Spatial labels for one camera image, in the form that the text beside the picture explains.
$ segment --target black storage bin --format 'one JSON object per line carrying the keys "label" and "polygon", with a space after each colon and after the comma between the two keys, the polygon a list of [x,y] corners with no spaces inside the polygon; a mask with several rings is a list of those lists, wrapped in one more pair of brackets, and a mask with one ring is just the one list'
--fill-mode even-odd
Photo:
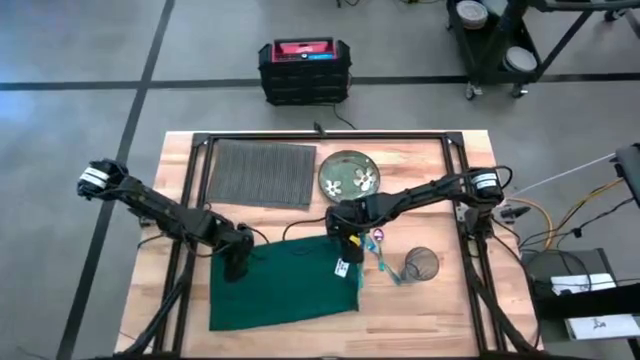
{"label": "black storage bin", "polygon": [[[296,54],[291,59],[274,61],[281,44],[331,42],[332,58],[320,54]],[[332,38],[275,40],[259,52],[260,78],[267,101],[272,105],[335,104],[348,97],[350,49]]]}

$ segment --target pink object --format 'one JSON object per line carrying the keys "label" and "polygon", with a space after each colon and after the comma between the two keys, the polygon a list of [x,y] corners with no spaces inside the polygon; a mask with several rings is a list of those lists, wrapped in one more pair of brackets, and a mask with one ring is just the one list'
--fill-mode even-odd
{"label": "pink object", "polygon": [[373,240],[377,242],[381,242],[382,240],[384,240],[384,232],[382,231],[382,229],[373,230]]}

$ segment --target floor tile line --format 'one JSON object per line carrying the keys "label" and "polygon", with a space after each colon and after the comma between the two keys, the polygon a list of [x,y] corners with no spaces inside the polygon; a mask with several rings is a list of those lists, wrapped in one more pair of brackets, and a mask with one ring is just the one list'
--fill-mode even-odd
{"label": "floor tile line", "polygon": [[[640,72],[585,73],[543,75],[540,83],[639,81]],[[354,77],[353,85],[438,85],[466,84],[465,75],[436,76],[364,76]],[[77,82],[17,82],[0,83],[0,91],[65,91],[65,90],[169,90],[259,87],[260,79],[198,79],[140,81],[77,81]]]}
{"label": "floor tile line", "polygon": [[[140,114],[142,113],[142,106],[144,105],[149,83],[153,77],[153,71],[156,63],[158,62],[160,48],[162,47],[162,41],[164,40],[164,35],[166,33],[174,5],[175,0],[165,0],[160,19],[158,21],[158,26],[149,49],[149,54],[145,62],[144,70],[142,72],[140,80],[142,84],[136,91],[129,116],[122,133],[122,138],[118,146],[118,152],[116,155],[116,160],[118,161],[126,163],[129,156],[131,143],[133,142]],[[73,350],[82,325],[82,319],[89,300],[89,295],[91,294],[93,280],[98,268],[98,261],[102,253],[102,248],[104,247],[107,229],[113,214],[113,208],[113,201],[104,202],[100,209],[100,213],[98,214],[87,258],[85,259],[82,268],[80,281],[78,282],[71,310],[69,311],[69,316],[67,317],[62,339],[60,340],[60,345],[56,354],[57,360],[70,360],[73,355]]]}

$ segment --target green towel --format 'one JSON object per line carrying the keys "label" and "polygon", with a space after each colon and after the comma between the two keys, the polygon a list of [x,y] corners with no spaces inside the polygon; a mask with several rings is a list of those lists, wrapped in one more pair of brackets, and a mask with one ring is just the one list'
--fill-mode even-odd
{"label": "green towel", "polygon": [[211,262],[209,330],[239,330],[358,310],[359,270],[336,275],[340,245],[326,236],[256,246],[249,273],[224,281],[224,263]]}

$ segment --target gray mat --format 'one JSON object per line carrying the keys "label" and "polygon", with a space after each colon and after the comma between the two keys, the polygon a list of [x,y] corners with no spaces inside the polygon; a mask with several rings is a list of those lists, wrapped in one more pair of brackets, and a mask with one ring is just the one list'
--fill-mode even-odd
{"label": "gray mat", "polygon": [[316,148],[220,140],[210,202],[306,209],[311,204]]}

